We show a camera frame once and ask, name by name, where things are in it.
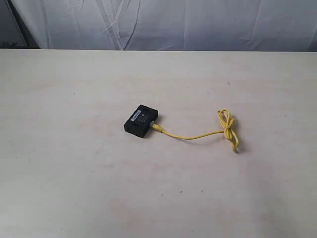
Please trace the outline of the white backdrop curtain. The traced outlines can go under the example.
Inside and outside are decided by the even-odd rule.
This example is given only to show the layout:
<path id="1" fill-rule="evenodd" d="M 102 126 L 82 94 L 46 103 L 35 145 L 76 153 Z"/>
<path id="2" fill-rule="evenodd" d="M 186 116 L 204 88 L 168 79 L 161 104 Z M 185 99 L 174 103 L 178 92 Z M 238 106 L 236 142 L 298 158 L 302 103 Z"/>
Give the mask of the white backdrop curtain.
<path id="1" fill-rule="evenodd" d="M 3 0 L 0 45 L 149 51 L 317 49 L 314 0 Z"/>

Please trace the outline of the black rectangular adapter box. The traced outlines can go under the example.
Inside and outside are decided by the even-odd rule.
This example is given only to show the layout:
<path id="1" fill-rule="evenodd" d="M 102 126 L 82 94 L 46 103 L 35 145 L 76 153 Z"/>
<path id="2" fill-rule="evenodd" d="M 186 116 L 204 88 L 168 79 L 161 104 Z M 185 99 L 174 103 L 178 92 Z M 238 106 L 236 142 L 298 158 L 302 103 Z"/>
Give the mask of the black rectangular adapter box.
<path id="1" fill-rule="evenodd" d="M 124 131 L 139 138 L 144 138 L 157 120 L 158 115 L 158 110 L 139 105 L 124 124 Z"/>

